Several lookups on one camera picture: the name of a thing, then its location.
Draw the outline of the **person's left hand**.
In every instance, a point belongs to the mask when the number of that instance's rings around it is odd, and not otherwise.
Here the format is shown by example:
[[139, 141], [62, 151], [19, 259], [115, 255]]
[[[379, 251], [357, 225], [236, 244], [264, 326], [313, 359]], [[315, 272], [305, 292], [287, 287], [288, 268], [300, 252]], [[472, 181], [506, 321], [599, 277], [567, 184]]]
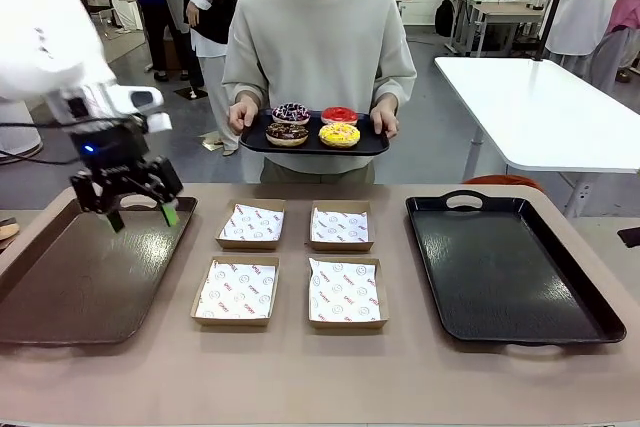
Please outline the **person's left hand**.
[[379, 99], [370, 112], [370, 119], [376, 134], [384, 134], [388, 139], [392, 139], [398, 134], [397, 109], [398, 101], [394, 95], [384, 95]]

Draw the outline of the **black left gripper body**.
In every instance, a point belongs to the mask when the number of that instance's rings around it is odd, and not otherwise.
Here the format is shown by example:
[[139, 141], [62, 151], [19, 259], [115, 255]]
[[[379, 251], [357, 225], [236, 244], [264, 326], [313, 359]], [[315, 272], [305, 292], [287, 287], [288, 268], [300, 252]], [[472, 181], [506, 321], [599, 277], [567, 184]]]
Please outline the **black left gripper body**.
[[118, 174], [124, 184], [124, 196], [138, 194], [134, 168], [137, 162], [145, 160], [149, 147], [135, 121], [111, 123], [104, 130], [71, 133], [70, 139], [86, 167], [84, 172], [105, 170]]

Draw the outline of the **person's right hand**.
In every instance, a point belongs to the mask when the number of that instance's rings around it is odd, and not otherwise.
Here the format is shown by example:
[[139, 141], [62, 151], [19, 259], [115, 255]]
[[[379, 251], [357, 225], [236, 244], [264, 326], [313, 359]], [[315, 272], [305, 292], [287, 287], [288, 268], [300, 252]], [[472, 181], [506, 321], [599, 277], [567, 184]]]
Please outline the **person's right hand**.
[[249, 128], [259, 113], [258, 104], [250, 97], [243, 97], [229, 109], [229, 126], [240, 135], [245, 128]]

